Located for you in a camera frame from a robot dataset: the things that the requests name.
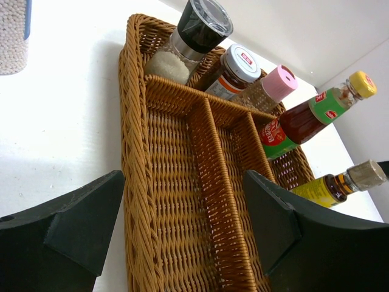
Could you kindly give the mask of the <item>pink-cap spice bottle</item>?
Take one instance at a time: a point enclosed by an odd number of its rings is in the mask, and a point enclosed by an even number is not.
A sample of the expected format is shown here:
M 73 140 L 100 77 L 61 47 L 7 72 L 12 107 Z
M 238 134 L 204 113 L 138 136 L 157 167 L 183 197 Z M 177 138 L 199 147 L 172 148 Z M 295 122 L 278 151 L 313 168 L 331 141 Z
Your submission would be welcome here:
M 298 81 L 285 65 L 278 65 L 259 78 L 237 96 L 233 103 L 270 113 L 285 97 L 298 88 Z

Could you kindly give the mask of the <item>small yellow-label brown bottle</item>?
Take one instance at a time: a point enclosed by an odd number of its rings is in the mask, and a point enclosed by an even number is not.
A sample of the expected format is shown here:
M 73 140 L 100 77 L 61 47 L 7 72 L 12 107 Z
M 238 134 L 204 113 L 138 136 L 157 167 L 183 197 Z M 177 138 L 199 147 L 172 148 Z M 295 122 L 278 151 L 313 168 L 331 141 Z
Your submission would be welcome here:
M 291 189 L 291 192 L 323 207 L 344 203 L 348 195 L 364 192 L 388 181 L 388 161 L 365 161 L 338 175 L 325 175 Z

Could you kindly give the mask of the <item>black-cap salt grinder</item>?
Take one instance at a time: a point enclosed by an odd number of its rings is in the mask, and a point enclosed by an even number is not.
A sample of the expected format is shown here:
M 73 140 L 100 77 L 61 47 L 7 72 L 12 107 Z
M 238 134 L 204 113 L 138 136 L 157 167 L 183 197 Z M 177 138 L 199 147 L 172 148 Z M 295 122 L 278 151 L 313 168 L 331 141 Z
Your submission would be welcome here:
M 233 32 L 217 1 L 189 0 L 177 27 L 145 65 L 145 75 L 187 84 L 201 60 Z

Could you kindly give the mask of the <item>silver-lid jar blue label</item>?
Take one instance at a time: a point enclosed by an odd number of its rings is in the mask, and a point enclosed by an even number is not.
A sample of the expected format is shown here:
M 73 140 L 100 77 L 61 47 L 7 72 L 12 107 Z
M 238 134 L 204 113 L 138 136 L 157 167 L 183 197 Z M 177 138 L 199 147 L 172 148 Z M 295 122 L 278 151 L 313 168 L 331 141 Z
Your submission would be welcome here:
M 1 0 L 1 75 L 22 71 L 27 64 L 32 1 Z

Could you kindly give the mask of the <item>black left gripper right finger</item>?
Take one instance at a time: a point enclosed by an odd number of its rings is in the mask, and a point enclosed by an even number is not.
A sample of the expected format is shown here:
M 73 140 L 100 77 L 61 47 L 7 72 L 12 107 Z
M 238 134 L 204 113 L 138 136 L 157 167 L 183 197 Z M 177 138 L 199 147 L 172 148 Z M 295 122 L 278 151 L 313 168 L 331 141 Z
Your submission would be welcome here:
M 336 212 L 244 174 L 244 194 L 272 291 L 387 291 L 388 225 Z

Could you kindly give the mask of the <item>white-lid brown sauce jar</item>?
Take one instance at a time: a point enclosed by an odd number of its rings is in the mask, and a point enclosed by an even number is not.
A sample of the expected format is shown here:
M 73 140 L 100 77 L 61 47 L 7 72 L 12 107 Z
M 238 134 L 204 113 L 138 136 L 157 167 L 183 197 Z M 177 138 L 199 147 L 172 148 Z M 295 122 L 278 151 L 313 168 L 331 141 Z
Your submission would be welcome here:
M 250 50 L 240 44 L 231 45 L 219 59 L 204 92 L 230 100 L 259 79 L 261 67 Z

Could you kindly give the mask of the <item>red sauce bottle yellow cap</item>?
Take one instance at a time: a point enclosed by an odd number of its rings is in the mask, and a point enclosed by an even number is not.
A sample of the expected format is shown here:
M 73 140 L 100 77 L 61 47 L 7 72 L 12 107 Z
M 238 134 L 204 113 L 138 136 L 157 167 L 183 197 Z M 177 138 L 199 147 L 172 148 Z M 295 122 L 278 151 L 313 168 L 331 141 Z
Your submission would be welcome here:
M 304 144 L 358 101 L 376 93 L 373 79 L 363 71 L 356 71 L 343 83 L 285 111 L 259 132 L 267 159 L 277 159 Z

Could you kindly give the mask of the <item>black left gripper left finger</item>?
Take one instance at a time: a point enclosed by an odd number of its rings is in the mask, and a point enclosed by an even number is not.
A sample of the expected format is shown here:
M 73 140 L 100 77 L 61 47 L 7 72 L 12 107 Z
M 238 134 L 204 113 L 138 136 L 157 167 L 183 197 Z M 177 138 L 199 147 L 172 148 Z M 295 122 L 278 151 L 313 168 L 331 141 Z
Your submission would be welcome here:
M 92 291 L 101 276 L 125 178 L 120 170 L 1 217 L 1 291 Z

